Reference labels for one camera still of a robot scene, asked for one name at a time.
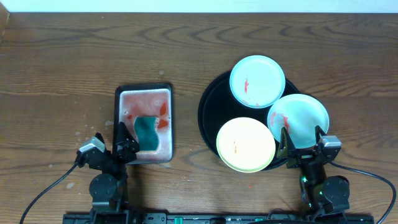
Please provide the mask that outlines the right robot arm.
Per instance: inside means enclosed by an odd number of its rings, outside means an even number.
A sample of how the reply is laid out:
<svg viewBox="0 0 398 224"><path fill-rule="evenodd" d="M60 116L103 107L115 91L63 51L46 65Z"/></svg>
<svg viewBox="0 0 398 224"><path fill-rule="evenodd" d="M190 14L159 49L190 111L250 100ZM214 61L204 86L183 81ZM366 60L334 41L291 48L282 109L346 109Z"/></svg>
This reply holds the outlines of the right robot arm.
<svg viewBox="0 0 398 224"><path fill-rule="evenodd" d="M348 179L340 175L327 176L324 168L338 155L341 141L325 134L319 126L315 127L315 140L312 149L298 150L287 129L282 128L277 150L277 157L287 160L288 169L300 169L302 199L309 206L306 216L312 222L349 209L350 196Z"/></svg>

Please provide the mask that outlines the light blue plate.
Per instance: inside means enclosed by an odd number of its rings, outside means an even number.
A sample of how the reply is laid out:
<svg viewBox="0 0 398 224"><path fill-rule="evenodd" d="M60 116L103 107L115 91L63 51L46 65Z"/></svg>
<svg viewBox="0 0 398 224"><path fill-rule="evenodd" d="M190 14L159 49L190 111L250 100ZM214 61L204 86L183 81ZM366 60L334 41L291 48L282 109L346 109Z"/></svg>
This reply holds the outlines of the light blue plate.
<svg viewBox="0 0 398 224"><path fill-rule="evenodd" d="M250 108L273 105L285 89L285 74L273 59L252 55L241 59L232 69L229 88L241 104Z"/></svg>
<svg viewBox="0 0 398 224"><path fill-rule="evenodd" d="M304 94L287 95L277 100L267 115L267 127L275 140L280 141L281 129L286 128L297 149L316 143L315 127L324 132L330 127L325 107L314 97Z"/></svg>

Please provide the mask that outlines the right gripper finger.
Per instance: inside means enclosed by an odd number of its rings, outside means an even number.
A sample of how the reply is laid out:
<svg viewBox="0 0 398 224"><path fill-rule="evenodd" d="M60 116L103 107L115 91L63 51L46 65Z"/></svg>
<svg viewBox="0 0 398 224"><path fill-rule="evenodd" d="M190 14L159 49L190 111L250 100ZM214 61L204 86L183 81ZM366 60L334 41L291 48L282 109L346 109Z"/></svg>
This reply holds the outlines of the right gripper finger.
<svg viewBox="0 0 398 224"><path fill-rule="evenodd" d="M277 158L289 158L295 154L295 146L285 127L281 129L279 148L277 150Z"/></svg>
<svg viewBox="0 0 398 224"><path fill-rule="evenodd" d="M320 140L322 136L326 136L326 133L324 132L324 130L322 130L320 126L316 126L315 127L316 140Z"/></svg>

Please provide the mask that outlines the green scrubbing sponge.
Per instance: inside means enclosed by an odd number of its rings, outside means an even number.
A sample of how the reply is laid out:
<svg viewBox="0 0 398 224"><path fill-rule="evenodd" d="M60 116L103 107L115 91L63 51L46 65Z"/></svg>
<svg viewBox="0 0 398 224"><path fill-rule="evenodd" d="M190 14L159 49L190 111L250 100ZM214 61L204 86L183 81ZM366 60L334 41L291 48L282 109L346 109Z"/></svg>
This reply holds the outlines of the green scrubbing sponge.
<svg viewBox="0 0 398 224"><path fill-rule="evenodd" d="M134 122L134 130L138 138L140 151L156 151L159 138L156 133L156 117L137 117Z"/></svg>

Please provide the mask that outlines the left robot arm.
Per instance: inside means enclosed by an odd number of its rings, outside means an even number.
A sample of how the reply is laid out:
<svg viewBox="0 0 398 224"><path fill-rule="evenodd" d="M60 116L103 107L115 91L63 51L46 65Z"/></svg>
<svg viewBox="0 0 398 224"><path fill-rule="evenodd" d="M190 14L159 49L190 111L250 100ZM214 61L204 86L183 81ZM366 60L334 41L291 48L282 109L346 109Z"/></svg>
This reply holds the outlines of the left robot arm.
<svg viewBox="0 0 398 224"><path fill-rule="evenodd" d="M127 190L126 165L137 159L139 144L123 122L119 122L114 152L90 152L89 168L101 171L90 183L93 210L97 213L122 213L131 209Z"/></svg>

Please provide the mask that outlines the yellow plate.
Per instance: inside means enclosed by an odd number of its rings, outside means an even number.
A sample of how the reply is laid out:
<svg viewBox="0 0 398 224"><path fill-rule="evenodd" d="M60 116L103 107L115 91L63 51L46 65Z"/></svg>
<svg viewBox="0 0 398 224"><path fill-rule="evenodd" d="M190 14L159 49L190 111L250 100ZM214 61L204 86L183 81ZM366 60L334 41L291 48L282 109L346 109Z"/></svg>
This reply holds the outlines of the yellow plate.
<svg viewBox="0 0 398 224"><path fill-rule="evenodd" d="M216 149L230 168L243 173L265 169L275 155L275 140L260 121L240 117L225 123L218 131Z"/></svg>

